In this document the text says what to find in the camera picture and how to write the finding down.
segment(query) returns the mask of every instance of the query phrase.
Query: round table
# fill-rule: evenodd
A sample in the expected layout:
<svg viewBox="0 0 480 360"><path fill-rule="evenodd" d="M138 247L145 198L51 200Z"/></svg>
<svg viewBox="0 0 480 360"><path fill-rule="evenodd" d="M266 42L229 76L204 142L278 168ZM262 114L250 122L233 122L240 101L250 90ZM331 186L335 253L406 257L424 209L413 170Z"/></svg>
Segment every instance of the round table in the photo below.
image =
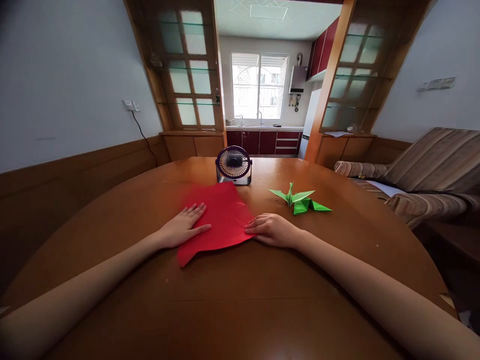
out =
<svg viewBox="0 0 480 360"><path fill-rule="evenodd" d="M297 158L254 158L237 186L256 216L276 213L371 264L446 312L429 254L390 209L353 181ZM315 190L332 209L293 216L268 189ZM216 184L214 158L192 157L136 176L92 201L25 265L2 303L15 308L159 229L192 183ZM83 319L48 359L396 359L403 351L301 254L248 240L195 256L152 256Z"/></svg>

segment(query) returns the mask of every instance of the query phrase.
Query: red origami paper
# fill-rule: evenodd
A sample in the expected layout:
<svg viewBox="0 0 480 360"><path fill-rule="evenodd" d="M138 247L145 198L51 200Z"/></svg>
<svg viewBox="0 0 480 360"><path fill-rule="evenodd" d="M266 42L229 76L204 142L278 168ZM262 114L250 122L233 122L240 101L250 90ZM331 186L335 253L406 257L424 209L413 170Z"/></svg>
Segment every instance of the red origami paper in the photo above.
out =
<svg viewBox="0 0 480 360"><path fill-rule="evenodd" d="M252 215L232 182L193 189L186 196L184 206L195 203L205 203L206 211L194 227L211 224L211 229L180 245L176 258L182 268L198 252L228 248L252 237L245 233L245 225Z"/></svg>

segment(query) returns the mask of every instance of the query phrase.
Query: faucet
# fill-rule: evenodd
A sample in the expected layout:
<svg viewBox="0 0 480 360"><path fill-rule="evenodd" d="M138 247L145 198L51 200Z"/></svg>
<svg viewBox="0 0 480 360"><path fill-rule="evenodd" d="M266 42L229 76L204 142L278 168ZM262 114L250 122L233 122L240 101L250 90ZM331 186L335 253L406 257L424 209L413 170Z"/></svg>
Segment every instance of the faucet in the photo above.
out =
<svg viewBox="0 0 480 360"><path fill-rule="evenodd" d="M264 120L262 119L262 112L261 112L261 111L257 111L257 112L256 112L256 116L257 116L257 118L258 118L259 113L260 113L260 126L263 126L263 125L264 125Z"/></svg>

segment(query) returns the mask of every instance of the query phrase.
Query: wall socket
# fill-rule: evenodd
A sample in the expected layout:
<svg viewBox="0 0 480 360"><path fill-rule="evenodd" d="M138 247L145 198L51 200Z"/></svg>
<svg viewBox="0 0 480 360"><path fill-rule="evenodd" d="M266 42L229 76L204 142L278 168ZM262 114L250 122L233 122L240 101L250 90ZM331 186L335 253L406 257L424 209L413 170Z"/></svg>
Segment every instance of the wall socket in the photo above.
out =
<svg viewBox="0 0 480 360"><path fill-rule="evenodd" d="M435 79L430 82L424 82L416 90L418 92L424 92L427 90L449 89L454 85L454 82L455 82L455 77Z"/></svg>
<svg viewBox="0 0 480 360"><path fill-rule="evenodd" d="M122 100L121 102L127 111L134 111L136 113L140 111L140 106L135 101Z"/></svg>

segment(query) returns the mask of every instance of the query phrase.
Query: striped sofa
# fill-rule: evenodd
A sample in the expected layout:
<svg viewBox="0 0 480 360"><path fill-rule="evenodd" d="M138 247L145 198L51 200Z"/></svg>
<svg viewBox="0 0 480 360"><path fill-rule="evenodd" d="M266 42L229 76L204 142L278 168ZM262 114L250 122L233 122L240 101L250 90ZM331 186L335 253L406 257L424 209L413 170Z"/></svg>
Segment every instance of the striped sofa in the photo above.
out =
<svg viewBox="0 0 480 360"><path fill-rule="evenodd" d="M390 165L337 161L334 170L385 201L411 229L480 209L480 131L434 127ZM402 193L390 197L367 179Z"/></svg>

